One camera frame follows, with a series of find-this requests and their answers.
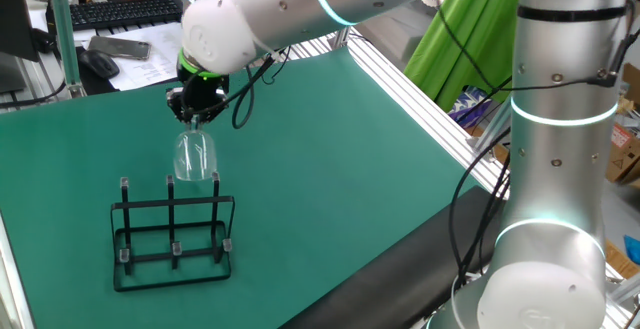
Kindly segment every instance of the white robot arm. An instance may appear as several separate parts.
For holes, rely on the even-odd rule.
[[[184,60],[217,74],[410,0],[197,0]],[[625,38],[625,0],[520,0],[515,87],[606,78]],[[600,199],[615,86],[513,95],[511,197],[489,273],[429,329],[597,329],[605,311]]]

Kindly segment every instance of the computer mouse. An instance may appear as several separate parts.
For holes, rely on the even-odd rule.
[[[120,74],[118,64],[110,56],[97,50],[87,50],[80,54],[78,62],[102,79],[111,79]]]

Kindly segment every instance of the green table surface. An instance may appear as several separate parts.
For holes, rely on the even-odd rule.
[[[230,110],[207,127],[237,201],[232,277],[116,293],[119,180],[130,200],[166,198],[184,128],[165,88],[0,116],[0,207],[38,328],[276,328],[446,206],[463,173],[348,51],[289,63],[244,129]]]

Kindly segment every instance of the cardboard box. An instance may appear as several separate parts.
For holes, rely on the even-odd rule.
[[[625,98],[634,103],[640,103],[640,70],[631,64],[625,64],[622,81],[629,84],[629,91]]]
[[[629,183],[640,178],[640,165],[636,165],[639,159],[640,140],[616,124],[611,136],[607,179],[612,183]]]
[[[640,268],[609,240],[607,240],[607,263],[625,279],[631,279],[640,274]]]

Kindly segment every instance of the cable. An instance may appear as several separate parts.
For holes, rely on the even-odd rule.
[[[436,8],[438,9],[438,15],[440,16],[440,19],[442,20],[442,24],[444,25],[444,28],[446,30],[446,32],[449,34],[449,37],[451,37],[451,40],[453,40],[453,42],[456,44],[456,46],[460,49],[460,51],[462,52],[462,54],[467,58],[467,60],[469,60],[469,63],[471,64],[471,66],[473,66],[474,70],[476,71],[476,73],[478,74],[478,76],[480,76],[480,79],[482,79],[482,81],[489,87],[491,88],[491,91],[495,91],[497,90],[496,87],[494,87],[489,80],[487,79],[487,77],[485,76],[484,72],[482,71],[482,69],[480,69],[480,66],[478,66],[478,64],[476,63],[476,61],[471,57],[471,54],[469,54],[469,52],[467,51],[467,49],[464,47],[464,45],[462,45],[462,43],[460,42],[460,40],[458,40],[458,38],[456,37],[455,33],[453,32],[453,30],[451,29],[451,27],[449,26],[449,23],[447,22],[446,18],[445,18],[445,13],[442,10],[442,5],[440,0],[436,0]],[[628,49],[628,47],[630,46],[630,44],[628,44],[630,41],[629,37],[627,37],[625,39],[625,41],[623,41],[622,44],[624,44],[625,42],[626,47]],[[574,85],[574,84],[591,84],[591,85],[600,85],[600,86],[613,86],[615,85],[615,83],[611,84],[608,83],[606,81],[606,79],[602,79],[602,78],[598,78],[598,77],[590,77],[590,78],[586,78],[586,79],[581,79],[581,80],[574,80],[571,82],[567,82],[567,83],[561,83],[561,84],[556,84],[556,85],[550,85],[550,86],[532,86],[532,87],[522,87],[522,88],[511,88],[511,89],[500,89],[498,91],[524,91],[524,90],[545,90],[545,89],[557,89],[557,88],[562,88],[562,87],[566,87],[569,85]]]
[[[67,83],[63,79],[62,80],[62,84],[60,84],[58,89],[56,89],[53,93],[51,93],[49,95],[43,96],[41,98],[36,98],[36,99],[22,100],[22,101],[16,101],[16,102],[12,102],[12,103],[1,103],[0,104],[0,109],[11,109],[11,108],[19,108],[19,107],[22,107],[22,106],[40,104],[40,103],[43,103],[43,102],[55,97],[56,95],[62,93],[62,91],[66,87],[67,87]]]
[[[464,47],[464,45],[462,45],[462,43],[460,43],[460,41],[458,40],[458,38],[456,37],[456,35],[453,33],[453,30],[451,29],[451,27],[449,26],[449,23],[447,23],[447,19],[444,17],[444,11],[442,10],[442,6],[440,3],[440,0],[436,0],[436,9],[438,9],[438,15],[440,15],[440,19],[442,19],[442,24],[444,25],[445,30],[447,31],[447,33],[449,34],[449,37],[451,37],[451,40],[453,40],[453,42],[456,44],[456,46],[458,48],[460,48],[460,51],[462,52],[462,54],[467,57],[467,59],[469,60],[469,63],[471,64],[471,66],[473,66],[473,68],[475,69],[475,71],[478,73],[478,75],[480,76],[480,79],[482,79],[482,81],[487,84],[487,86],[489,88],[491,88],[491,91],[495,91],[496,87],[494,87],[490,82],[489,79],[487,79],[487,77],[484,75],[484,73],[482,72],[482,69],[480,69],[480,67],[478,66],[478,64],[476,63],[475,60],[473,60],[473,58],[471,57],[471,54],[469,54],[469,52],[467,51],[467,49]]]
[[[502,105],[496,105],[493,109],[491,109],[488,113],[486,113],[485,115],[482,116],[482,118],[480,118],[480,120],[478,120],[478,123],[473,127],[473,130],[471,131],[471,136],[473,136],[473,134],[476,133],[476,130],[478,130],[478,128],[480,127],[480,124],[482,124],[483,121],[485,121],[491,114],[495,113],[496,110],[498,110],[498,108],[500,108]]]
[[[278,70],[275,72],[275,74],[273,74],[271,76],[271,81],[267,82],[266,80],[264,80],[264,76],[262,76],[262,82],[265,83],[266,85],[273,85],[276,82],[276,77],[278,76],[278,74],[280,74],[280,72],[282,71],[282,69],[284,69],[284,66],[287,65],[287,62],[289,61],[289,54],[291,54],[291,47],[287,48],[287,54],[286,57],[284,58],[284,61],[282,62],[282,65],[280,66],[280,68],[278,68]]]
[[[507,159],[505,160],[504,164],[502,165],[502,170],[500,171],[500,176],[498,176],[498,180],[496,181],[496,185],[494,186],[493,191],[491,192],[491,196],[489,197],[489,200],[487,201],[487,205],[485,207],[485,210],[482,213],[482,219],[480,220],[480,225],[478,225],[478,230],[476,230],[476,236],[473,239],[473,242],[471,243],[471,246],[469,247],[469,250],[465,254],[464,259],[462,260],[462,266],[458,271],[458,276],[460,278],[462,278],[462,280],[461,280],[462,284],[465,284],[465,282],[466,282],[466,280],[464,279],[465,278],[465,273],[469,270],[469,267],[471,266],[471,262],[473,261],[473,255],[476,252],[476,248],[478,246],[478,243],[482,239],[482,236],[484,235],[484,232],[489,227],[489,223],[491,222],[491,219],[493,219],[493,217],[491,217],[493,204],[494,204],[494,202],[496,200],[496,197],[498,196],[498,191],[500,191],[500,187],[502,186],[502,182],[503,182],[503,180],[505,178],[505,175],[507,173],[507,169],[509,168],[509,164],[510,163],[511,163],[511,156],[507,156]]]
[[[353,37],[353,38],[358,38],[358,39],[362,39],[364,41],[366,41],[367,43],[373,45],[373,42],[371,42],[371,40],[367,39],[366,37],[364,37],[363,35],[360,34],[356,34],[356,33],[349,33],[349,36]]]
[[[249,82],[251,82],[251,77],[252,77],[251,69],[249,69],[248,66],[246,67],[246,69],[247,69],[247,75],[249,76]],[[249,108],[247,109],[247,114],[245,114],[244,119],[242,120],[242,123],[238,124],[238,112],[240,111],[240,107],[242,106],[242,102],[244,101],[244,98],[247,96],[247,92],[243,92],[238,97],[236,106],[235,108],[233,108],[233,115],[231,116],[231,124],[233,125],[234,129],[242,129],[242,127],[244,127],[249,121],[249,118],[251,118],[251,114],[253,113],[253,104],[255,102],[255,90],[253,88],[253,84],[249,87],[249,93],[251,93],[251,97],[249,98]]]
[[[194,73],[191,78],[189,78],[185,83],[184,83],[184,89],[182,90],[182,94],[180,95],[180,104],[182,104],[182,107],[187,108],[187,92],[191,89],[191,83],[193,83],[193,81],[195,80],[195,78],[197,78],[198,76],[200,76],[200,74],[202,74],[202,72],[204,72],[204,70],[199,70],[196,73]]]
[[[453,284],[451,284],[451,309],[453,309],[453,316],[456,318],[456,322],[460,329],[466,329],[464,324],[462,324],[462,319],[460,319],[460,314],[458,313],[458,306],[456,305],[456,284],[458,283],[459,276],[456,276],[453,279]]]
[[[631,36],[631,30],[633,29],[633,23],[636,19],[636,3],[633,0],[627,0],[627,8],[631,11],[631,20],[627,26],[627,37]]]
[[[453,251],[453,256],[456,258],[456,263],[458,265],[458,271],[460,271],[460,269],[462,269],[462,259],[460,258],[460,251],[458,249],[458,243],[457,243],[456,236],[455,236],[455,229],[453,227],[453,222],[454,222],[454,219],[455,219],[455,206],[456,206],[456,201],[458,200],[458,195],[460,195],[460,191],[462,190],[462,187],[464,186],[464,182],[466,181],[467,177],[469,177],[469,175],[473,171],[473,168],[475,168],[475,166],[478,165],[478,163],[480,163],[480,161],[482,161],[484,156],[487,155],[487,153],[489,153],[489,151],[491,151],[491,149],[493,149],[493,147],[498,145],[498,143],[500,143],[500,141],[502,139],[504,139],[507,135],[509,135],[509,133],[511,133],[511,128],[508,128],[502,134],[500,134],[498,137],[496,137],[489,144],[489,146],[487,148],[485,148],[478,155],[478,157],[471,163],[471,165],[469,165],[467,170],[464,172],[464,174],[462,175],[462,178],[460,178],[460,182],[458,182],[458,186],[456,187],[456,190],[453,193],[453,199],[451,199],[451,205],[449,206],[449,223],[448,223],[449,224],[449,241],[451,242],[451,250]]]
[[[624,326],[624,329],[629,329],[631,328],[631,324],[633,324],[633,321],[636,319],[636,317],[638,316],[638,313],[640,313],[640,305],[636,306],[636,309],[633,311],[633,314],[631,314],[631,318],[629,318],[629,321],[627,322],[627,324]]]
[[[267,57],[267,59],[264,61],[264,63],[260,67],[260,69],[258,69],[256,74],[251,77],[249,82],[247,84],[245,84],[245,86],[242,87],[242,89],[240,89],[237,92],[235,92],[233,95],[231,95],[229,98],[227,98],[227,100],[223,101],[222,103],[218,103],[218,104],[216,104],[214,106],[211,106],[211,107],[208,107],[208,108],[205,108],[205,109],[201,109],[201,110],[186,109],[185,110],[185,114],[187,114],[187,115],[200,115],[200,114],[206,114],[206,113],[209,113],[211,111],[218,110],[218,109],[221,109],[221,108],[225,108],[227,105],[229,105],[231,102],[236,100],[238,97],[240,97],[242,95],[246,95],[246,93],[251,90],[251,87],[264,75],[264,73],[273,65],[274,62],[275,62],[275,60],[273,59],[272,56]]]
[[[507,179],[505,180],[505,182],[502,183],[503,188],[502,188],[502,192],[500,193],[500,197],[499,200],[494,204],[494,208],[499,206],[500,203],[502,203],[504,201],[504,197],[507,194],[507,190],[509,189],[509,187],[511,186],[511,175],[507,176]],[[490,214],[490,218],[489,222],[491,222],[491,220],[493,220],[493,217],[495,216],[495,213],[497,213],[497,209],[492,209],[492,213]],[[486,232],[486,229],[483,231],[482,236],[480,237],[480,244],[478,245],[478,261],[480,262],[480,275],[484,275],[484,264],[483,264],[483,260],[482,260],[482,245],[484,244],[484,234]]]
[[[469,117],[469,115],[473,114],[474,112],[478,111],[482,105],[486,102],[488,102],[491,98],[493,98],[496,94],[498,94],[502,89],[504,89],[505,86],[507,86],[507,84],[509,84],[511,82],[511,80],[513,80],[513,76],[510,76],[507,80],[505,80],[504,82],[502,82],[502,84],[500,84],[496,89],[498,90],[493,90],[491,93],[489,93],[489,95],[487,95],[484,99],[482,99],[480,101],[480,103],[476,104],[473,106],[473,108],[471,108],[471,110],[469,110],[468,112],[466,112],[463,116],[461,116],[460,118],[458,118],[458,120],[456,120],[456,123],[460,124],[463,120],[467,119]]]
[[[60,59],[60,52],[58,51],[58,48],[56,46],[53,46],[51,49],[51,52],[53,52],[53,55],[56,57],[56,61],[58,62],[58,65],[61,64],[62,59]],[[29,105],[36,105],[36,104],[40,104],[43,102],[46,102],[47,100],[57,96],[58,94],[62,93],[62,91],[64,90],[64,88],[67,87],[67,83],[65,81],[65,79],[62,79],[62,83],[60,84],[60,86],[58,87],[58,89],[56,89],[55,91],[53,91],[53,93],[49,94],[49,95],[45,95],[41,98],[34,98],[34,99],[29,99],[29,100],[21,100],[21,101],[15,101],[15,102],[11,102],[11,103],[1,103],[0,104],[0,109],[13,109],[13,108],[19,108],[19,107],[23,107],[23,106],[29,106]]]

